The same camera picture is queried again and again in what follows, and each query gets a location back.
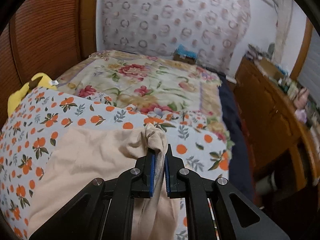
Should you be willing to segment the peach printed t-shirt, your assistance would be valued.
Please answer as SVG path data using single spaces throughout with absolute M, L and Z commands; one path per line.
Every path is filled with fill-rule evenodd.
M 180 202 L 167 197 L 164 155 L 168 142 L 164 132 L 152 124 L 112 131 L 70 128 L 58 142 L 35 188 L 28 235 L 94 178 L 117 178 L 133 168 L 148 149 L 156 152 L 155 191 L 150 199 L 135 202 L 132 239 L 174 239 Z

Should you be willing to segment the stack of folded clothes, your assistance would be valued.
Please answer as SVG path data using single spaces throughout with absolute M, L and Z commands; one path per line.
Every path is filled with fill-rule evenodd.
M 245 53 L 245 57 L 251 61 L 262 60 L 263 58 L 268 58 L 269 55 L 267 52 L 260 50 L 259 47 L 252 44 L 248 44 L 248 50 Z

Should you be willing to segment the dark blue blanket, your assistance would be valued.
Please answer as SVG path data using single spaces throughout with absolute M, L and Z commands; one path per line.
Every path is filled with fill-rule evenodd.
M 238 107 L 226 76 L 219 73 L 218 77 L 222 82 L 222 85 L 219 87 L 222 119 L 230 133 L 231 141 L 234 142 L 232 158 L 229 162 L 229 181 L 252 201 L 254 199 L 254 187 Z

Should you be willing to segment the orange-print white bedsheet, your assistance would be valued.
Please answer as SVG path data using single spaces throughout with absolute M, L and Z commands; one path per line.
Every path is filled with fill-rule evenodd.
M 187 168 L 208 179 L 228 176 L 231 143 L 225 126 L 215 122 L 209 127 L 200 113 L 118 108 L 106 94 L 80 98 L 40 88 L 27 95 L 1 128 L 1 211 L 14 236 L 28 238 L 33 195 L 66 132 L 128 131 L 148 124 L 166 134 L 173 154 Z

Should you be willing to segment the wooden sideboard cabinet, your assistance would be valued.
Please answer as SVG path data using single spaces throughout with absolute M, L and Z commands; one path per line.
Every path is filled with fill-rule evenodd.
M 236 72 L 234 90 L 240 115 L 247 127 L 256 177 L 289 153 L 297 189 L 319 182 L 319 156 L 307 126 L 295 116 L 289 98 L 246 58 Z

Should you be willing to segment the pink jug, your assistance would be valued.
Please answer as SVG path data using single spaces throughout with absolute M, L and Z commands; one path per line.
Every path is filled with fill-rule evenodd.
M 304 109 L 308 102 L 309 90 L 306 87 L 303 87 L 297 94 L 293 104 L 296 109 Z

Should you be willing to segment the yellow plush toy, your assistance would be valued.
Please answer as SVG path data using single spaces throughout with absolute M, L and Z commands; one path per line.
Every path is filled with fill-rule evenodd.
M 27 83 L 25 83 L 20 90 L 12 93 L 8 98 L 7 113 L 11 116 L 15 109 L 21 104 L 25 96 L 36 87 L 44 87 L 52 90 L 57 90 L 57 80 L 52 80 L 45 73 L 35 74 Z

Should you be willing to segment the floral quilt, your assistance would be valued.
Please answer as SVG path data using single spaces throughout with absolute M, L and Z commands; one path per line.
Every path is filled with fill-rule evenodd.
M 91 54 L 58 78 L 58 89 L 118 108 L 208 130 L 234 146 L 222 119 L 217 74 L 197 65 L 105 50 Z

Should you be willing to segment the cardboard box on cabinet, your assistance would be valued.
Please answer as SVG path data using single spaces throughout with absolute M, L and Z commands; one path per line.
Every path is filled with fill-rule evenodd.
M 275 80 L 283 79 L 284 74 L 268 59 L 263 57 L 259 62 L 259 66 L 262 69 L 262 71 L 271 78 L 274 78 Z

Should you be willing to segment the grey window blind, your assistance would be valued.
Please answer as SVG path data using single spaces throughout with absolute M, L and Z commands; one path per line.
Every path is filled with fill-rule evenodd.
M 313 29 L 309 50 L 303 68 L 298 76 L 299 83 L 314 93 L 319 92 L 319 42 L 319 35 Z

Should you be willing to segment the box with blue cloth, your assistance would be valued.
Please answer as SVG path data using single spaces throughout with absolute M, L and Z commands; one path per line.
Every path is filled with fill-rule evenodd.
M 196 64 L 197 54 L 193 51 L 187 50 L 185 46 L 180 44 L 174 51 L 173 60 L 187 64 Z

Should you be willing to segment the brown louvered wardrobe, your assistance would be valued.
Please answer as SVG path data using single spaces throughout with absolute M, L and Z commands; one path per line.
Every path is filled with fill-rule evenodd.
M 1 124 L 10 94 L 55 79 L 96 51 L 97 0 L 1 0 Z

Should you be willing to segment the circle-pattern sheer curtain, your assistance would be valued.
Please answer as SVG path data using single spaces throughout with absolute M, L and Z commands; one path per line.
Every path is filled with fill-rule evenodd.
M 97 0 L 97 50 L 171 59 L 179 46 L 228 73 L 251 20 L 249 0 Z

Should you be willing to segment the beige tied side curtain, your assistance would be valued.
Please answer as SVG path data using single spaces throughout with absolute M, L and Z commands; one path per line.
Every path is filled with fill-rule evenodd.
M 291 25 L 292 13 L 293 0 L 278 0 L 277 31 L 273 54 L 273 61 L 276 64 L 280 64 L 283 57 L 284 47 Z

